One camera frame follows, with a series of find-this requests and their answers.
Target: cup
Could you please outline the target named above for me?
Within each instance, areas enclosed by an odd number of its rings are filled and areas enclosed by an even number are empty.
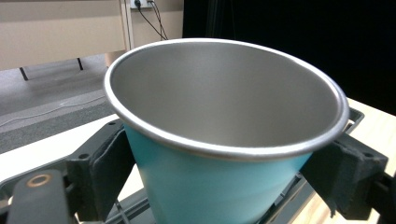
[[[221,39],[149,44],[105,77],[157,223],[256,223],[348,120],[347,98],[289,54]]]

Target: metal rim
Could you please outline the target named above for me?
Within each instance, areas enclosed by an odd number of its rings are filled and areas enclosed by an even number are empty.
[[[299,142],[296,144],[290,144],[279,147],[226,147],[226,146],[219,146],[219,145],[194,141],[158,129],[146,123],[145,121],[134,115],[133,113],[131,113],[117,99],[111,87],[111,77],[113,74],[113,70],[120,63],[122,63],[124,60],[128,59],[132,55],[144,49],[153,48],[161,45],[172,45],[177,43],[189,43],[189,42],[227,43],[227,44],[246,46],[255,49],[262,49],[273,52],[282,57],[289,58],[295,61],[300,66],[314,72],[316,75],[318,75],[318,77],[320,77],[324,82],[326,82],[327,86],[332,90],[334,96],[336,97],[337,103],[339,104],[337,114],[335,115],[336,119],[333,121],[333,126],[325,133],[321,133],[316,137],[307,139],[306,141]],[[124,120],[124,122],[127,125],[133,127],[143,135],[151,139],[154,139],[155,141],[171,148],[180,149],[182,151],[186,151],[196,155],[201,155],[210,158],[225,159],[225,160],[268,161],[275,159],[285,159],[285,158],[294,157],[312,152],[318,148],[326,146],[332,140],[334,140],[339,134],[341,134],[349,117],[347,98],[345,97],[343,91],[338,87],[338,85],[332,79],[330,79],[327,75],[325,75],[323,72],[318,70],[313,65],[275,49],[269,49],[266,47],[239,42],[239,41],[233,41],[233,40],[221,40],[221,39],[210,39],[210,38],[176,39],[176,40],[156,42],[133,49],[125,53],[124,55],[120,56],[113,64],[109,66],[105,75],[104,86],[105,86],[106,97],[110,102],[110,104],[112,105],[113,109],[116,111],[116,113],[120,116],[122,120]]]

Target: black metal frame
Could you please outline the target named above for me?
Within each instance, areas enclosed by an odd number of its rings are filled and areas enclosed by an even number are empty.
[[[384,172],[387,161],[343,134],[315,152],[301,173],[333,213],[362,220],[374,208],[381,214],[381,223],[394,223],[396,182]],[[72,155],[0,183],[0,202],[14,197],[12,205],[0,206],[0,223],[75,223],[75,213],[80,221],[123,223],[148,212],[153,220],[143,189],[126,199],[132,204],[117,201],[133,166],[122,123],[111,121]],[[309,186],[304,177],[296,176],[259,223],[276,221],[282,209]],[[38,216],[37,209],[46,215]]]

